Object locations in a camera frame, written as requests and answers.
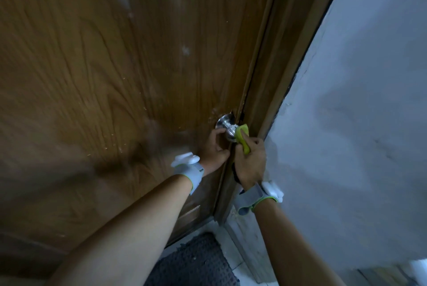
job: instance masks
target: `floor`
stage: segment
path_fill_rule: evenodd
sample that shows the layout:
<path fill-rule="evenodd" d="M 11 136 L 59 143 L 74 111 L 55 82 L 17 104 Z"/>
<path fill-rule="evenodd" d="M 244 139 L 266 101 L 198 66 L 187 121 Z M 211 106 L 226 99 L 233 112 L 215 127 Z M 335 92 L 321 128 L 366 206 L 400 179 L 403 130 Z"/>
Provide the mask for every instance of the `floor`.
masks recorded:
<path fill-rule="evenodd" d="M 261 283 L 258 284 L 252 273 L 249 271 L 248 266 L 243 261 L 242 256 L 240 255 L 238 249 L 234 245 L 233 240 L 228 235 L 228 232 L 220 227 L 215 221 L 210 221 L 206 225 L 202 226 L 200 229 L 194 231 L 188 236 L 182 238 L 171 246 L 168 246 L 162 253 L 160 258 L 166 257 L 169 254 L 181 246 L 181 244 L 185 244 L 190 241 L 195 236 L 205 233 L 212 232 L 215 235 L 216 240 L 221 246 L 222 253 L 224 257 L 227 259 L 228 264 L 233 270 L 234 275 L 240 280 L 241 286 L 252 286 L 252 285 L 260 285 L 260 286 L 278 286 L 278 283 Z"/>

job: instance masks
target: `door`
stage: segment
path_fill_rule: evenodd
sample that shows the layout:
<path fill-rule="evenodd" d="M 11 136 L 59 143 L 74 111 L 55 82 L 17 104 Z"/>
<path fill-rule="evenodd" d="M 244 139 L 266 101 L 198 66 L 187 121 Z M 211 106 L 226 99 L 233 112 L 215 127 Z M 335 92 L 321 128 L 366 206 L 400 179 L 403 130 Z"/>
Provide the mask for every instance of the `door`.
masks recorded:
<path fill-rule="evenodd" d="M 241 106 L 266 3 L 0 0 L 1 232 L 68 252 L 170 176 Z"/>

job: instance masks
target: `rubber mat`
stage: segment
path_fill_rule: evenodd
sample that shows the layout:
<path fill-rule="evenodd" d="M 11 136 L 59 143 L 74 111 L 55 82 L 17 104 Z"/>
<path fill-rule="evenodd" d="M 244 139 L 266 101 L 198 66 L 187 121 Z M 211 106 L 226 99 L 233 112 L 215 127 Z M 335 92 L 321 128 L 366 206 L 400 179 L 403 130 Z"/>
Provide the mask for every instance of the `rubber mat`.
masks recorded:
<path fill-rule="evenodd" d="M 144 286 L 240 286 L 212 233 L 194 237 L 156 263 Z"/>

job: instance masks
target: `wall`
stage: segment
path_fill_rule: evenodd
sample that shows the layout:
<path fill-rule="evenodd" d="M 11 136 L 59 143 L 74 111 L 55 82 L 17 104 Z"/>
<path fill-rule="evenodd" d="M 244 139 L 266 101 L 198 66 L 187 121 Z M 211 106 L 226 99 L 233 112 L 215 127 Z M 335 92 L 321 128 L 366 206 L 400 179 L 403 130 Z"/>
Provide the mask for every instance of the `wall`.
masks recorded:
<path fill-rule="evenodd" d="M 334 0 L 266 139 L 336 270 L 427 256 L 427 0 Z"/>

